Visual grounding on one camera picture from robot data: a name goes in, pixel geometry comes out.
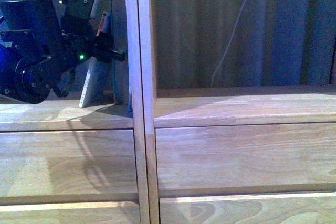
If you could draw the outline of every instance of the wooden drawer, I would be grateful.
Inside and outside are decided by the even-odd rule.
[[[0,206],[0,223],[138,224],[140,214],[130,201]]]
[[[336,124],[156,129],[161,197],[336,189]]]
[[[133,130],[0,133],[0,139],[2,204],[138,198]]]
[[[332,224],[336,193],[160,200],[161,224]]]

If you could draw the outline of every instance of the wood grain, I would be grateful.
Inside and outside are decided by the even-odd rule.
[[[334,224],[336,193],[160,200],[161,224]]]
[[[154,129],[157,78],[154,43],[155,15],[153,14],[152,0],[138,0],[138,3],[150,221],[157,224],[160,220]]]
[[[132,108],[134,118],[134,143],[136,171],[138,178],[140,217],[142,224],[149,224],[149,195],[146,164],[146,146],[143,116],[140,35],[138,0],[126,0],[127,41],[130,68],[130,86],[132,90]]]
[[[130,201],[0,206],[0,223],[140,224],[140,216]]]
[[[133,128],[132,113],[113,104],[79,108],[78,100],[0,104],[0,131]]]
[[[48,202],[60,195],[137,199],[132,130],[0,133],[0,138],[2,204],[22,196],[44,196]]]
[[[160,95],[168,98],[157,100],[157,128],[336,121],[332,85],[167,90]]]
[[[156,144],[160,196],[336,189],[335,123],[157,129]]]

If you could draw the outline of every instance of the white wire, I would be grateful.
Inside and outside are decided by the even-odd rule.
[[[240,7],[240,10],[239,10],[239,13],[238,13],[236,22],[235,22],[235,24],[234,24],[234,26],[233,26],[233,30],[232,30],[232,33],[231,33],[230,41],[229,41],[229,43],[227,44],[227,47],[226,47],[226,49],[225,49],[225,51],[224,51],[224,54],[223,54],[223,56],[222,56],[222,58],[221,58],[221,61],[219,62],[218,66],[217,66],[217,68],[216,68],[216,70],[215,70],[215,72],[214,72],[213,75],[212,75],[211,86],[210,86],[210,87],[213,86],[215,76],[216,76],[216,74],[217,74],[217,72],[218,72],[220,66],[221,66],[222,63],[223,63],[223,61],[224,61],[224,59],[225,59],[225,56],[226,56],[227,52],[229,51],[229,48],[230,48],[230,46],[231,46],[231,43],[232,43],[232,40],[233,40],[233,36],[235,35],[236,28],[237,28],[237,24],[238,24],[238,22],[239,22],[241,13],[243,12],[245,3],[246,3],[246,0],[244,0],[243,3],[241,4],[241,7]]]

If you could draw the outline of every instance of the wooden shelf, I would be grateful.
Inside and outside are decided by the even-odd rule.
[[[0,219],[3,223],[140,223],[139,205],[131,201],[0,206]]]
[[[0,104],[0,132],[133,128],[125,105],[100,105],[81,109],[78,100],[40,104]]]
[[[160,199],[161,224],[333,223],[335,193],[236,195]]]
[[[159,90],[154,126],[336,121],[335,86]]]

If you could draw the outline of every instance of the light wood surface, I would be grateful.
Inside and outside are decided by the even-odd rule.
[[[155,15],[153,14],[152,0],[138,0],[138,3],[150,221],[157,224],[160,220],[154,130],[156,102]]]
[[[157,128],[336,121],[336,88],[331,85],[166,90],[159,95]]]
[[[149,196],[146,164],[146,146],[143,117],[140,35],[138,0],[126,0],[127,41],[134,117],[135,158],[138,178],[140,217],[142,224],[149,224]]]
[[[0,133],[0,202],[137,199],[132,130]]]
[[[108,104],[82,109],[78,104],[78,100],[0,104],[0,131],[133,128],[127,106]]]
[[[161,197],[336,189],[336,123],[156,130]]]
[[[160,200],[161,224],[334,224],[336,193]]]
[[[1,224],[138,224],[139,206],[126,202],[93,202],[0,206]]]

